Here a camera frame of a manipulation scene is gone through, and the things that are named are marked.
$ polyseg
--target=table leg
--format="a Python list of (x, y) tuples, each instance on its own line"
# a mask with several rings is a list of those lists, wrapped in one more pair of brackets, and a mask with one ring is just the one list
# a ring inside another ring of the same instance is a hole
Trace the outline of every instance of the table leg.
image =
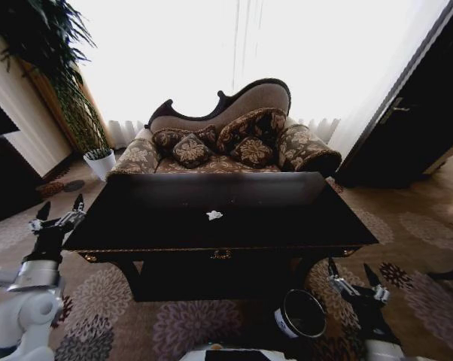
[(135, 301), (142, 301), (144, 299), (144, 294), (141, 285), (141, 274), (138, 272), (138, 269), (136, 269), (135, 264), (132, 261), (111, 262), (111, 264), (118, 267), (124, 274), (124, 277), (128, 280), (129, 288), (131, 289)]
[(328, 252), (312, 252), (304, 256), (293, 272), (293, 288), (305, 288), (306, 278), (312, 267), (328, 256)]

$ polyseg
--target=black cylindrical object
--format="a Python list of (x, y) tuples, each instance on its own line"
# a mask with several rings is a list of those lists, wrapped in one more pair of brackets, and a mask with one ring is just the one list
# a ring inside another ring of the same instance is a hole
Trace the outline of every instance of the black cylindrical object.
[(324, 334), (327, 319), (317, 299), (305, 290), (290, 290), (275, 311), (281, 331), (290, 338), (316, 338)]

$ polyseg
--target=potted plant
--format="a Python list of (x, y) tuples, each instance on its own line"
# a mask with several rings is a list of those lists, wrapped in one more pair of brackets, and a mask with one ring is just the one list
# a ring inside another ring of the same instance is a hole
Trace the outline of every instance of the potted plant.
[(15, 56), (49, 80), (74, 148), (104, 180), (115, 160), (96, 109), (84, 95), (76, 66), (87, 58), (72, 44), (85, 41), (95, 46), (81, 14), (66, 0), (1, 0), (0, 37), (7, 44), (2, 51), (7, 69)]

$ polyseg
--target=upholstered sofa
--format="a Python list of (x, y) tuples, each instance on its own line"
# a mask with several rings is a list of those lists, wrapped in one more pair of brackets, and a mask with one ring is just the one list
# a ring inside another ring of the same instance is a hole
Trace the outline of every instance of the upholstered sofa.
[[(262, 79), (234, 96), (218, 96), (217, 107), (204, 117), (179, 114), (171, 99), (160, 105), (108, 177), (256, 171), (319, 171), (328, 177), (338, 168), (340, 154), (288, 116), (291, 97), (284, 82)], [(192, 144), (208, 149), (201, 161), (185, 166), (184, 151)]]

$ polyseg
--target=door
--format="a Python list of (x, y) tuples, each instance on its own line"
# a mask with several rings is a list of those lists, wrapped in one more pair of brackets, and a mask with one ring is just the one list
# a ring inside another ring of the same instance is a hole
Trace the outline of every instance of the door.
[(453, 145), (453, 16), (336, 179), (404, 187)]

